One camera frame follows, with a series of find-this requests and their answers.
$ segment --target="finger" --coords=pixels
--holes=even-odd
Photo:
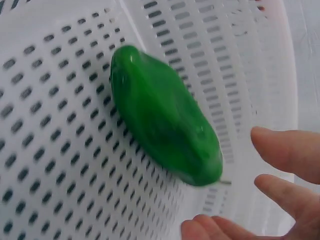
[[[211,217],[206,215],[197,215],[193,220],[201,224],[209,235],[210,240],[231,240]]]
[[[263,174],[255,179],[254,184],[295,220],[319,208],[318,195],[278,177]]]
[[[194,220],[187,220],[181,224],[182,240],[211,240],[206,230]]]
[[[273,167],[320,184],[320,134],[254,127],[251,139],[261,157]]]
[[[253,239],[255,235],[241,226],[219,216],[213,216],[212,219],[219,228],[232,240]]]

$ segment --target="white plastic basket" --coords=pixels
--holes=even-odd
[[[192,188],[155,165],[115,109],[115,48],[169,63],[214,127],[220,183]],[[297,127],[281,0],[0,1],[0,239],[176,240],[196,214],[263,235],[290,218],[254,177],[254,125]]]

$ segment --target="green bell pepper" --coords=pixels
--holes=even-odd
[[[158,164],[193,186],[219,180],[218,138],[170,66],[122,46],[113,54],[110,81],[120,116]]]

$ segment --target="human hand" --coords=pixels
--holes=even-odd
[[[320,134],[255,127],[251,139],[261,157],[273,167],[320,184]],[[267,174],[258,176],[254,184],[295,219],[285,236],[255,236],[227,219],[198,215],[182,223],[182,240],[320,240],[318,194]]]

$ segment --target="white colander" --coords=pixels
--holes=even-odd
[[[221,182],[193,188],[154,164],[109,85],[114,50],[169,63],[215,129]],[[254,125],[297,127],[294,54],[281,0],[0,1],[0,239],[177,240],[222,215],[256,234],[291,219],[254,178]]]

